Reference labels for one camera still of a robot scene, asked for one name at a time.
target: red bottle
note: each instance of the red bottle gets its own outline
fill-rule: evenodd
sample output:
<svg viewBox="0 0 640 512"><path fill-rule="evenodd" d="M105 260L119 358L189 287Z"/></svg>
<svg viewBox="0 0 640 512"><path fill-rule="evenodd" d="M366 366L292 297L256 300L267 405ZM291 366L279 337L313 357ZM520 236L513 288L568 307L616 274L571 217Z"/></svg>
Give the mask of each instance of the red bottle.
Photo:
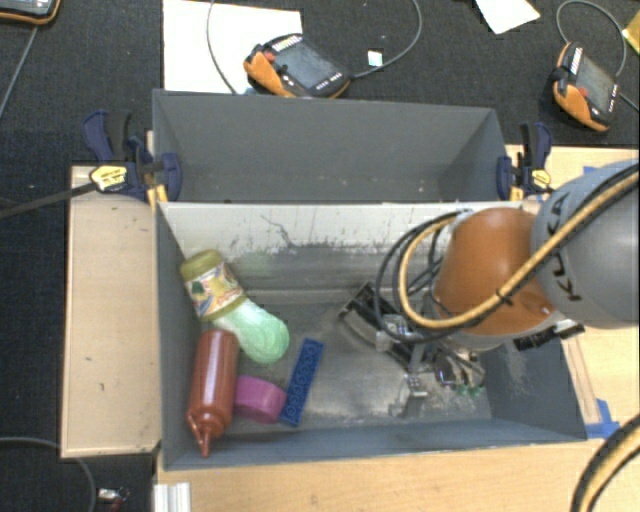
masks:
<svg viewBox="0 0 640 512"><path fill-rule="evenodd" d="M209 456L211 441L231 424L238 350L238 340L229 331L212 329L198 341L187 422L203 457Z"/></svg>

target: wooden board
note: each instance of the wooden board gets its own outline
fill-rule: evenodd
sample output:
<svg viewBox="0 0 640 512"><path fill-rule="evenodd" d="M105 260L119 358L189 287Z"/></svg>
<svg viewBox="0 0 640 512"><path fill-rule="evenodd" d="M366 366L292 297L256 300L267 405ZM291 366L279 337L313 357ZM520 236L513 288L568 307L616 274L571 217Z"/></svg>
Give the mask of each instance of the wooden board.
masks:
<svg viewBox="0 0 640 512"><path fill-rule="evenodd" d="M72 185L91 168L74 168ZM149 452L160 439L153 222L148 205L71 201L63 457Z"/></svg>
<svg viewBox="0 0 640 512"><path fill-rule="evenodd" d="M519 147L509 147L515 156ZM633 150L554 148L553 184L637 158ZM73 169L73 185L89 168ZM150 451L160 439L152 218L148 206L89 194L71 202L62 455ZM638 330L588 330L577 341L595 396L626 421L638 401ZM600 441L259 468L165 473L191 481L193 510L568 510L578 476ZM596 510L640 503L639 464Z"/></svg>

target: gray box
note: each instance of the gray box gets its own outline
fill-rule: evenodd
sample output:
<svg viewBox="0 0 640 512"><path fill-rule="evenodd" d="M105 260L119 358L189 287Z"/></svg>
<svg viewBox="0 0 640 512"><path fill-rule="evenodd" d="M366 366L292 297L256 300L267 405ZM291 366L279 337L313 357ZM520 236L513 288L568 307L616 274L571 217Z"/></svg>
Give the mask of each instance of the gray box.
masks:
<svg viewBox="0 0 640 512"><path fill-rule="evenodd" d="M483 356L488 370L483 394L476 398L457 396L428 382L429 395L420 414L402 419L389 416L388 406L398 398L403 369L338 319L338 311L365 281L374 278L385 252L410 227L456 208L492 206L486 202L494 197L492 187L480 184L491 181L493 186L494 180L487 176L493 176L497 157L504 153L492 111L164 92L157 93L155 99L156 151L178 151L185 172L182 201L161 204L157 214L165 469L373 457L586 438L559 344L527 353L507 347L487 353ZM178 104L186 105L186 110ZM344 122L355 129L359 122L375 119L382 112L386 123L378 129L363 125L367 137L345 140L348 130L342 131L346 128L341 127L341 137L332 138L328 124L323 124ZM433 117L434 112L439 112L443 120ZM193 116L195 126L187 122L187 114ZM289 129L286 137L267 137L260 128L274 124L274 116L278 118L275 125L283 130L284 118L295 120L298 129ZM315 127L311 119L323 121ZM395 127L395 133L389 126ZM448 142L439 139L433 147L428 142L425 151L416 132L437 137L443 127L448 130L444 138ZM304 152L296 149L303 137L295 132L318 130L327 136L307 135L306 146L307 154L318 158L303 160ZM242 144L261 151L269 147L276 154L291 150L292 159L279 160L269 150L264 157L260 151L253 153L251 160L231 134L243 135ZM197 144L192 137L198 138ZM271 145L262 137L271 140ZM381 160L384 152L379 145L384 139L387 147L397 151L389 149L388 158ZM492 141L479 142L485 139ZM347 162L336 163L331 169L332 180L344 179L347 184L336 186L329 182L332 180L317 180L316 173L322 169L324 175L328 172L327 162L319 160L322 155L339 155L347 146ZM495 151L487 149L490 146L495 146ZM479 162L473 163L474 154ZM242 175L234 170L238 165L235 159L241 157L245 158ZM463 161L468 165L458 165ZM295 162L298 169L305 167L306 173L293 173L289 164ZM370 180L366 185L367 169L378 181ZM275 173L276 182L290 183L275 186L262 173ZM420 180L424 180L424 190L416 186ZM478 180L477 186L470 187L473 180ZM318 191L317 197L312 195L314 190ZM400 204L398 190L406 193ZM483 202L450 202L454 198ZM234 204L220 204L225 200ZM235 418L213 445L211 456L203 459L185 421L193 357L203 326L192 311L178 267L184 258L210 247L223 253L254 302L282 318L291 333L291 346L281 361L261 366L241 357L240 374L262 377L286 388L305 337L323 342L325 351L298 428Z"/></svg>
<svg viewBox="0 0 640 512"><path fill-rule="evenodd" d="M154 91L181 201L490 201L505 154L487 108Z"/></svg>

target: black carpet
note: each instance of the black carpet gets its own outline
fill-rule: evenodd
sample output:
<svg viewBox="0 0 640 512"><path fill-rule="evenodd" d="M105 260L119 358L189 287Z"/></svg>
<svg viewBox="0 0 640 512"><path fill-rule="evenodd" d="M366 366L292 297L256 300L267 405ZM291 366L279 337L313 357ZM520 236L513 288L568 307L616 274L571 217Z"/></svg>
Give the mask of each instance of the black carpet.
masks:
<svg viewBox="0 0 640 512"><path fill-rule="evenodd" d="M557 145L638 147L638 114L626 104L619 102L615 125L605 134L579 126L553 104L548 75L563 46L554 23L560 2L532 2L541 19L501 36L489 31L471 0L419 3L425 25L414 50L354 82L344 98L492 107L508 143L521 142L521 122L542 121ZM639 8L634 0L598 3L622 25ZM353 71L366 69L367 49L382 49L390 58L415 30L409 0L250 5L302 9L307 37ZM615 71L621 50L609 22L579 6L565 9L564 20L569 37L583 41L594 60ZM0 24L0 96L29 30ZM80 123L98 108L131 110L132 132L151 128L151 89L162 86L161 30L160 0L63 0L56 21L37 35L0 120L1 198L25 202L65 189L72 163L92 156ZM619 83L636 103L638 73L638 56L630 50ZM0 436L59 439L65 232L63 204L0 221ZM89 462L98 486L131 489L128 510L148 508L150 456ZM46 449L0 447L0 508L84 510L87 496L78 471L56 462ZM46 487L48 481L48 492L36 485Z"/></svg>

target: orange device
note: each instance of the orange device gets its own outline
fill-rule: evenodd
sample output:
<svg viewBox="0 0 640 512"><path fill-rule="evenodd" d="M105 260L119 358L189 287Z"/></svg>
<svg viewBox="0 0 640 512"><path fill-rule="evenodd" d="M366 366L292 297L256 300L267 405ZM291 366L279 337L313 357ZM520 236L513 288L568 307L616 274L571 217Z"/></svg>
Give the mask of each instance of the orange device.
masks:
<svg viewBox="0 0 640 512"><path fill-rule="evenodd" d="M569 115L599 132L609 129L618 85L585 55L580 43L567 43L551 75L553 97Z"/></svg>
<svg viewBox="0 0 640 512"><path fill-rule="evenodd" d="M61 0L0 0L0 19L44 25L55 18Z"/></svg>
<svg viewBox="0 0 640 512"><path fill-rule="evenodd" d="M351 82L346 68L322 55L302 34L257 45L245 59L244 70L258 92L290 98L335 98Z"/></svg>

